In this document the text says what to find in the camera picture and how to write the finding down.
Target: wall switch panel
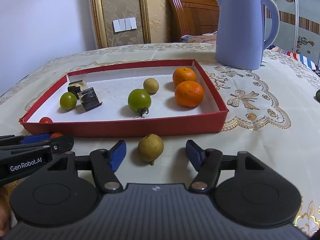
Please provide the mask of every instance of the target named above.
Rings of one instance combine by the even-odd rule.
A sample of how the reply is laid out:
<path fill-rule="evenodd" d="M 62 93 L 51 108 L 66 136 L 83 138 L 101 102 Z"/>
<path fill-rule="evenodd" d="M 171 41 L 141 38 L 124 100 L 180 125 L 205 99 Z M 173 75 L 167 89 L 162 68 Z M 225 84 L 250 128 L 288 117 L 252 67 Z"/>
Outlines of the wall switch panel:
<path fill-rule="evenodd" d="M 137 28 L 136 18 L 118 19 L 112 21 L 115 33 L 134 30 Z"/>
<path fill-rule="evenodd" d="M 114 20 L 112 21 L 113 24 L 113 29 L 115 31 L 115 33 L 120 32 L 120 24 L 119 24 L 119 20 Z"/>
<path fill-rule="evenodd" d="M 136 23 L 136 18 L 130 18 L 130 22 L 131 22 L 131 29 L 136 29 L 137 28 L 137 23 Z"/>
<path fill-rule="evenodd" d="M 119 24 L 120 24 L 120 31 L 121 32 L 125 31 L 125 21 L 124 21 L 124 19 L 119 19 Z"/>
<path fill-rule="evenodd" d="M 130 18 L 124 19 L 126 31 L 131 30 L 131 21 Z"/>

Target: white wall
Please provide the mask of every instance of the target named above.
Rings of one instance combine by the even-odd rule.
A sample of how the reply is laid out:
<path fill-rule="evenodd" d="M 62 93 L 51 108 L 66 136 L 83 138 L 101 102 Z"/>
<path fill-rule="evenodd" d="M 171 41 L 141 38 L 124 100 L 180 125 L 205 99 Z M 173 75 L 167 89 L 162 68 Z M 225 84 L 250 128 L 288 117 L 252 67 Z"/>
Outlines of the white wall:
<path fill-rule="evenodd" d="M 0 95 L 48 61 L 96 46 L 89 0 L 0 0 Z"/>

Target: tomato stem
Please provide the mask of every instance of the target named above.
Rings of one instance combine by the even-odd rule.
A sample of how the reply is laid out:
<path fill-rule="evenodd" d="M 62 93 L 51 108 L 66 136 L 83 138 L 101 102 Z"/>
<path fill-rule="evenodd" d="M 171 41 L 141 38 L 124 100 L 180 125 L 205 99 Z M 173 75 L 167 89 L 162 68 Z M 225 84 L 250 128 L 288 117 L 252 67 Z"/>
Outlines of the tomato stem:
<path fill-rule="evenodd" d="M 147 108 L 147 107 L 139 108 L 137 113 L 138 113 L 139 117 L 142 118 L 143 114 L 149 114 L 149 108 Z"/>

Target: red cherry tomato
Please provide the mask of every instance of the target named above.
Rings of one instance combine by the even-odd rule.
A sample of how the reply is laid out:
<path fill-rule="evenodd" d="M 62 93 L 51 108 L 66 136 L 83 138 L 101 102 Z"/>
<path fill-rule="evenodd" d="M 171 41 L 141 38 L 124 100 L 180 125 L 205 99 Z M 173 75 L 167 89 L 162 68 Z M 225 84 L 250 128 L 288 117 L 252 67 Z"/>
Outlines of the red cherry tomato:
<path fill-rule="evenodd" d="M 40 119 L 39 123 L 52 123 L 52 120 L 49 117 L 43 117 Z"/>
<path fill-rule="evenodd" d="M 59 132 L 54 132 L 54 133 L 50 136 L 50 138 L 56 138 L 56 137 L 60 137 L 60 136 L 63 136 L 63 134 L 62 134 L 62 133 L 59 133 Z"/>

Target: blue electric kettle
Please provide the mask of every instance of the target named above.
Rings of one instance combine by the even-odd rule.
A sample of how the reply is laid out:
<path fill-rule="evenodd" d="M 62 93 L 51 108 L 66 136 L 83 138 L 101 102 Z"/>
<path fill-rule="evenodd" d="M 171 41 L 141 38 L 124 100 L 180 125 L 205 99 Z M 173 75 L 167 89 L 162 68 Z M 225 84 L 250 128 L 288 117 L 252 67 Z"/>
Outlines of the blue electric kettle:
<path fill-rule="evenodd" d="M 217 0 L 220 14 L 217 32 L 216 60 L 224 65 L 256 70 L 263 51 L 276 39 L 279 11 L 273 0 Z M 264 37 L 263 7 L 271 12 L 272 27 Z"/>

